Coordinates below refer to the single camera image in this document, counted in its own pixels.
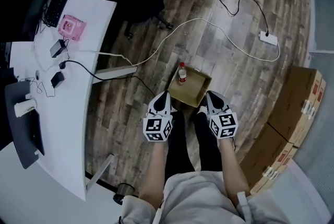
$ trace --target pink box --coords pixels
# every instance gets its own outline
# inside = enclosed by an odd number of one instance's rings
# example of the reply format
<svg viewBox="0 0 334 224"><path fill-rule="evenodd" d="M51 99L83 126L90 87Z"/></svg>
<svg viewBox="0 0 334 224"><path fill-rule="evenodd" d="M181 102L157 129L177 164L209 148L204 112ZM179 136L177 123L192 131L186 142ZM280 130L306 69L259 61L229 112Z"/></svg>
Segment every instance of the pink box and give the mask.
<svg viewBox="0 0 334 224"><path fill-rule="evenodd" d="M71 15L64 15L58 33L63 37L75 41L80 40L80 36L84 31L86 23Z"/></svg>

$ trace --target wooden floor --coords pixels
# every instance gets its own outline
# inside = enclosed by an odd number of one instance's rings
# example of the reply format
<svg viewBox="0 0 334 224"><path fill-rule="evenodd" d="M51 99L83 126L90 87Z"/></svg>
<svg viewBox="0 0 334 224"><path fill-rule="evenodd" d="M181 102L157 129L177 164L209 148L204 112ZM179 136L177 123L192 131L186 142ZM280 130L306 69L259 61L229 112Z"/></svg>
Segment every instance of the wooden floor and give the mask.
<svg viewBox="0 0 334 224"><path fill-rule="evenodd" d="M223 0L231 11L237 0ZM257 0L268 20L269 31L278 37L281 56L262 62L237 50L217 28L197 20L179 28L148 62L138 67L137 76L155 92L166 89L180 61L212 76L210 89L225 95L237 113L237 157L242 160L252 145L278 96L287 68L303 65L309 27L309 0ZM165 0L165 18L175 26L203 17L226 31L235 44L260 58L274 59L275 46L260 42L257 35L266 31L264 19L252 0L242 0L240 12L229 17L218 0ZM103 50L123 54L133 63L146 59L168 35L152 19L133 28L128 41L116 38L110 26ZM121 58L100 59L100 66L127 65ZM118 159L102 180L113 186L127 182L137 190L146 171L152 143L142 134L152 94L136 78L114 80L93 86L86 133L86 171L95 173L108 154ZM188 117L192 108L179 104ZM198 142L192 123L188 123L188 153L195 169L200 169Z"/></svg>

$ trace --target red bottle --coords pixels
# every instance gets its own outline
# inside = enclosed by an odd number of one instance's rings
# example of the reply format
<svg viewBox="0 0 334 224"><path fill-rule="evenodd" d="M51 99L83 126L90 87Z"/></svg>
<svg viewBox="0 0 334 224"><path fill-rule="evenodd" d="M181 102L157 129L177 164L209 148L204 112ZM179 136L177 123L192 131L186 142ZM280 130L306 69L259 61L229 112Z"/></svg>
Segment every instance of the red bottle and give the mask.
<svg viewBox="0 0 334 224"><path fill-rule="evenodd" d="M187 70L184 63L180 63L180 69L178 70L178 82L182 85L187 80Z"/></svg>

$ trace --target charger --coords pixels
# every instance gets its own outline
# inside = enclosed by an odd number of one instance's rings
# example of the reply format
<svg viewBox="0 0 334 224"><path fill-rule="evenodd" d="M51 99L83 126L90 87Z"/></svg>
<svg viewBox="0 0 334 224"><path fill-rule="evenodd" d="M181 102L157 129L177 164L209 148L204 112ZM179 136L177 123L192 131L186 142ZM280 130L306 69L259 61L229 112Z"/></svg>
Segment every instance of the charger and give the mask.
<svg viewBox="0 0 334 224"><path fill-rule="evenodd" d="M66 45L64 40L58 39L58 41L50 48L50 54L52 58L56 58L59 54L63 52L63 50L66 49Z"/></svg>
<svg viewBox="0 0 334 224"><path fill-rule="evenodd" d="M59 87L59 85L65 80L62 72L57 72L51 79L51 84L53 88Z"/></svg>

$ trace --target desk leg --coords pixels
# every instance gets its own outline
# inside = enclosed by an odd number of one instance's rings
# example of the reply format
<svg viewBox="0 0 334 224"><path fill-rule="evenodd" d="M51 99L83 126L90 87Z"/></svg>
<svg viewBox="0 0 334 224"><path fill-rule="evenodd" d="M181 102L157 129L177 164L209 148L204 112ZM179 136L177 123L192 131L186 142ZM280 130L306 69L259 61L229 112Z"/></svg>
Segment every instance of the desk leg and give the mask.
<svg viewBox="0 0 334 224"><path fill-rule="evenodd" d="M108 158L103 162L102 166L99 168L99 170L94 174L94 176L91 178L91 180L87 183L86 189L87 192L92 188L92 186L98 181L100 176L103 174L103 172L107 169L107 167L110 165L110 163L114 160L113 155L109 155Z"/></svg>
<svg viewBox="0 0 334 224"><path fill-rule="evenodd" d="M102 79L108 79L108 78L115 78L119 76L125 76L128 74L132 74L135 71L137 71L137 66L123 66L123 67L98 70L96 71L95 75ZM98 82L101 82L101 80L98 80L96 78L93 79L93 84L98 83Z"/></svg>

